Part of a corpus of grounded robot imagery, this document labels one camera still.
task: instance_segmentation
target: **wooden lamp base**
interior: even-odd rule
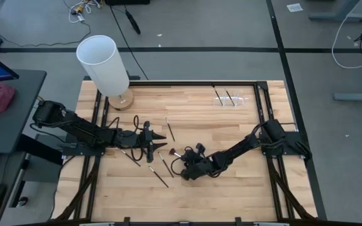
[[[133,105],[133,93],[127,89],[123,94],[116,97],[109,97],[108,102],[116,110],[126,110]]]

